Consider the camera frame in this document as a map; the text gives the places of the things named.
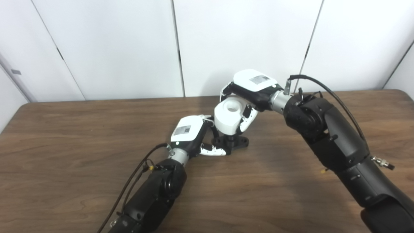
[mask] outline label sticker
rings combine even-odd
[[[189,133],[190,132],[190,128],[191,128],[191,125],[177,127],[176,128],[176,132],[174,133],[174,136],[175,135]]]
[[[256,77],[254,77],[254,78],[251,78],[251,79],[249,79],[250,81],[252,81],[254,84],[260,84],[260,83],[262,83],[262,82],[265,82],[265,81],[267,81],[267,80],[269,80],[270,78],[268,78],[268,77],[266,77],[266,76],[264,76],[264,75],[259,75],[259,76],[256,76]]]

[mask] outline black base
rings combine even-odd
[[[217,148],[223,148],[227,155],[230,155],[233,150],[245,148],[249,146],[249,139],[246,137],[235,135],[224,135],[218,138],[213,138],[212,144]]]

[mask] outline wooden table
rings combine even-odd
[[[397,90],[338,95],[372,154],[397,167],[383,172],[414,198],[413,101]],[[143,156],[169,142],[181,117],[212,114],[217,103],[193,97],[22,106],[0,134],[0,232],[95,232]],[[320,173],[324,167],[282,115],[260,113],[244,136],[248,148],[189,161],[183,192],[158,233],[368,232],[361,208],[332,172]],[[159,150],[152,159],[166,156]]]

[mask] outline white panel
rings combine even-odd
[[[30,0],[2,0],[0,63],[31,101],[84,100]]]
[[[413,39],[412,0],[327,0],[302,74],[333,90],[380,89]],[[310,81],[299,86],[321,89]]]
[[[0,67],[0,133],[10,119],[27,101]]]
[[[34,4],[87,100],[183,96],[170,1]]]
[[[400,63],[385,89],[405,91],[414,100],[414,48],[411,47]]]
[[[241,70],[298,74],[320,0],[175,0],[187,96],[218,95]]]

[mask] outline robotic arm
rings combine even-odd
[[[231,93],[254,105],[257,111],[282,114],[287,126],[296,130],[319,161],[332,170],[357,203],[364,208],[361,218],[373,233],[414,232],[414,202],[378,168],[394,166],[371,156],[365,140],[357,134],[339,110],[326,99],[289,93],[293,75],[285,89],[255,70],[235,74],[221,92],[221,101]]]
[[[180,195],[187,179],[184,167],[188,160],[202,153],[225,155],[223,149],[204,144],[209,128],[214,128],[210,116],[182,118],[171,136],[167,159],[152,167],[152,173],[132,198],[119,217],[112,222],[109,233],[148,233],[156,230]]]

